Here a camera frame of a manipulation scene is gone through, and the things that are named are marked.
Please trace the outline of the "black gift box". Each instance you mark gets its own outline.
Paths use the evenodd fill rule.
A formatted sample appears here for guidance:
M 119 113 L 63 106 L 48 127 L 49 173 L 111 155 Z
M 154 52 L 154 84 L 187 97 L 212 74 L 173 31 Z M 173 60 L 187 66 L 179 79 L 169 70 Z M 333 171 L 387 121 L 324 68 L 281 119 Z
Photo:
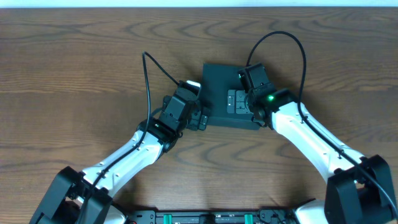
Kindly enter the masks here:
M 238 78 L 242 66 L 206 63 L 203 65 L 200 101 L 209 109 L 208 125 L 227 128 L 258 130 L 260 126 L 251 121 L 252 114 L 228 113 L 235 99 L 229 101 L 230 90 L 244 90 Z

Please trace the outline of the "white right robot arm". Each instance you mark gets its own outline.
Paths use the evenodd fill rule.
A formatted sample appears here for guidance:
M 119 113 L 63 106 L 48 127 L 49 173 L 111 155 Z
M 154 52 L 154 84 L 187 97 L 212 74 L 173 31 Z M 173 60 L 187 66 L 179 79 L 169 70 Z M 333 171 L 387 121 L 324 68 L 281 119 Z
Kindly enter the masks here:
M 244 93 L 235 107 L 252 121 L 288 139 L 326 182 L 324 200 L 294 210 L 299 223 L 388 223 L 397 219 L 389 165 L 379 155 L 366 157 L 350 148 L 306 109 L 288 89 L 276 90 L 262 64 L 238 71 Z

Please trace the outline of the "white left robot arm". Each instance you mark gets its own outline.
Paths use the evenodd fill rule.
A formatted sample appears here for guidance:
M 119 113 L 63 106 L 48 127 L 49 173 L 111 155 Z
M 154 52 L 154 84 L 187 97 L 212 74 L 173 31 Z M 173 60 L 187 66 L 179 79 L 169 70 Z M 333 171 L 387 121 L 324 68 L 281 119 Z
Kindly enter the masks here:
M 143 168 L 153 164 L 182 137 L 184 129 L 204 130 L 207 115 L 199 97 L 201 85 L 180 82 L 164 97 L 159 118 L 147 118 L 133 137 L 107 158 L 80 172 L 66 167 L 52 181 L 31 223 L 126 223 L 112 208 L 116 193 Z

